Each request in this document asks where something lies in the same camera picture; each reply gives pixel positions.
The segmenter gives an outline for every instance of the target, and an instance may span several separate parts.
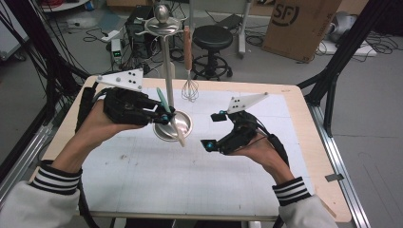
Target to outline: black and white striped sleeve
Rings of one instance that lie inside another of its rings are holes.
[[[33,182],[29,185],[51,193],[72,195],[77,189],[82,170],[78,173],[67,173],[49,165],[41,164]]]
[[[286,206],[311,197],[302,177],[273,186],[280,206]]]

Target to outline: hand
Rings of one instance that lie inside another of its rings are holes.
[[[101,145],[103,141],[112,138],[121,131],[142,127],[134,124],[116,124],[112,122],[104,113],[104,100],[99,100],[93,106],[80,129],[68,141],[53,162],[52,167],[68,173],[76,173],[80,170],[86,156]]]
[[[242,149],[239,149],[231,155],[242,155],[253,160],[266,170],[275,180],[276,184],[294,179],[290,168],[279,156],[272,144],[260,133]]]

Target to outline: white triangular marker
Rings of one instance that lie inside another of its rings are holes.
[[[99,84],[140,92],[143,88],[143,70],[138,68],[113,74],[99,75],[96,81]]]
[[[267,98],[269,94],[267,92],[262,94],[254,94],[248,96],[242,96],[238,98],[232,98],[231,102],[229,103],[227,113],[232,114],[239,111],[243,111],[246,108],[253,106],[254,104],[262,101],[263,99]]]

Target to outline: black pole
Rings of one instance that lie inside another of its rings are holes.
[[[53,44],[47,30],[35,12],[33,5],[27,0],[5,0],[10,11],[14,14],[21,27],[26,32],[27,36],[41,54],[52,66],[52,72],[48,72],[50,80],[48,83],[58,83],[63,87],[64,93],[67,95],[75,95],[80,90],[80,87],[74,80],[69,67],[63,65],[60,61],[60,53],[57,47]]]
[[[391,6],[393,1],[396,0],[370,0],[358,16],[353,27],[347,33],[346,38],[342,41],[329,64],[318,75],[297,85],[303,89],[306,86],[315,84],[312,90],[305,95],[305,101],[311,105],[319,106],[320,101],[327,93],[323,124],[329,137],[332,137],[331,124],[338,76],[365,41],[375,23]]]

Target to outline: cardboard box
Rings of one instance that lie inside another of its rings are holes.
[[[137,5],[152,6],[152,0],[106,0],[109,7],[136,7]]]
[[[311,62],[340,3],[341,0],[277,0],[262,49]]]
[[[352,15],[359,15],[367,3],[368,0],[342,0],[337,11],[346,11]],[[253,0],[249,10],[249,15],[271,16],[272,12],[272,5],[258,4],[258,0]]]

